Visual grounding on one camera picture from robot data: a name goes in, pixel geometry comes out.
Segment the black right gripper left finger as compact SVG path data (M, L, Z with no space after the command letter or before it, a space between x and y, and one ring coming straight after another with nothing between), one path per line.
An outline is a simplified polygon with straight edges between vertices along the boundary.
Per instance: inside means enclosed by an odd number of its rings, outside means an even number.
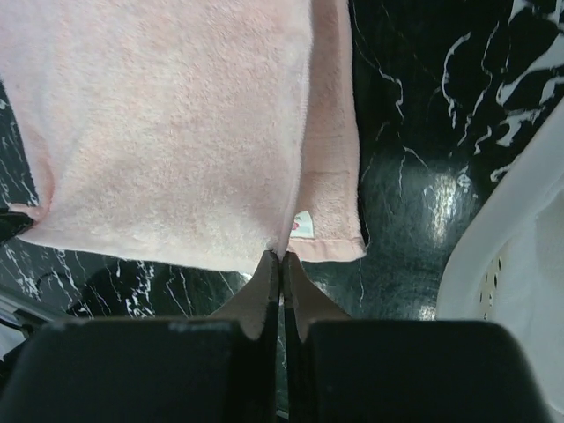
M205 318L67 319L25 345L4 422L273 422L279 261Z

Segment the pink towel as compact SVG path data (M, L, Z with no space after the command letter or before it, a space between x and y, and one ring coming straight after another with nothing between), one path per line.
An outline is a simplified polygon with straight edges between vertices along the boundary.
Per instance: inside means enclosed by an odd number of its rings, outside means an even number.
M366 253L345 1L4 1L21 240L250 273Z

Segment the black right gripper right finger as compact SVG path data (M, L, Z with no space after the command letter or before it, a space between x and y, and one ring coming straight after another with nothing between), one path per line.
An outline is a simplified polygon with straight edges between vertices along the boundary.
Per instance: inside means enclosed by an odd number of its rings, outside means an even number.
M479 321L351 318L281 264L292 422L548 422L521 347Z

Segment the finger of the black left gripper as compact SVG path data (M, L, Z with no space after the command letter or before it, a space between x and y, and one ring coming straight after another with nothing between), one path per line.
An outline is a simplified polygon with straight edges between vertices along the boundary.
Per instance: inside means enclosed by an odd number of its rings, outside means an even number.
M33 219L25 213L2 208L0 210L0 242L7 242L24 233L33 226L33 223Z

